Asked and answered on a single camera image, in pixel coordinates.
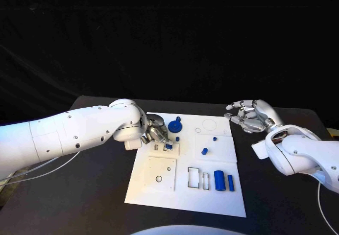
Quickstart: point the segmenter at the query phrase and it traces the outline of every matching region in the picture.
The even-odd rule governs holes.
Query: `robotic hand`
[[[163,118],[146,115],[128,99],[1,126],[0,179],[35,163],[104,144],[111,136],[127,150],[141,147],[141,139],[173,144]]]
[[[307,129],[284,125],[273,107],[263,100],[242,100],[226,106],[239,108],[238,115],[225,118],[247,133],[267,131],[263,141],[252,145],[260,159],[270,157],[284,175],[303,173],[339,193],[339,141],[322,141]]]

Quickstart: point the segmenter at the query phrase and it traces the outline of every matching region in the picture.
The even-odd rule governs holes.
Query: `table surface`
[[[108,105],[115,99],[81,96],[71,109]],[[222,116],[225,104],[136,100],[146,112]],[[287,124],[306,127],[323,140],[330,135],[312,110],[276,109]],[[130,234],[175,224],[224,228],[244,234],[332,234],[317,207],[317,181],[307,175],[284,176],[270,159],[260,160],[251,144],[265,134],[247,134],[231,124],[247,218],[125,204],[136,150],[112,138],[79,153],[56,172],[20,183],[0,211],[0,234]],[[62,157],[35,175],[50,171]],[[320,202],[339,231],[339,195],[325,187]]]

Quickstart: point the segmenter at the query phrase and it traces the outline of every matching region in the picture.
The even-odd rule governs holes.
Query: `cable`
[[[48,165],[49,163],[52,163],[58,158],[59,158],[59,157],[53,158],[52,160],[49,160],[46,163],[43,163],[42,165],[39,165],[39,166],[37,166],[36,168],[33,168],[32,170],[27,170],[27,171],[25,171],[23,173],[20,173],[20,174],[17,174],[17,175],[13,175],[13,176],[10,176],[10,177],[1,179],[0,181],[7,180],[7,179],[13,179],[13,178],[16,178],[17,176],[30,173],[33,170],[37,170],[40,167],[43,167],[45,165]]]
[[[7,184],[4,184],[4,185],[1,185],[1,186],[6,186],[6,185],[10,185],[10,184],[23,182],[23,181],[26,181],[26,180],[36,179],[36,178],[39,178],[39,177],[48,175],[49,173],[55,172],[58,169],[61,169],[61,168],[72,161],[72,159],[76,157],[78,154],[79,154],[79,152],[72,156],[72,158],[71,158],[56,169],[53,169],[52,171],[49,171],[48,173],[45,173],[43,175],[35,176],[35,177],[27,178],[27,179],[25,179],[25,180],[19,180],[19,181],[16,181],[16,182],[10,182],[10,183],[7,183]]]
[[[319,186],[317,186],[317,205],[319,205],[319,209],[320,209],[320,212],[322,212],[322,215],[323,215],[323,210],[322,210],[322,206],[320,206],[320,182],[319,182]],[[329,223],[329,221],[327,221],[325,215],[323,215],[323,219],[325,219],[325,221],[326,221],[326,223],[327,223],[327,225],[329,225],[329,227],[330,227],[333,233],[335,233],[336,235],[339,235],[338,232],[335,231],[335,229],[332,228],[330,223]]]

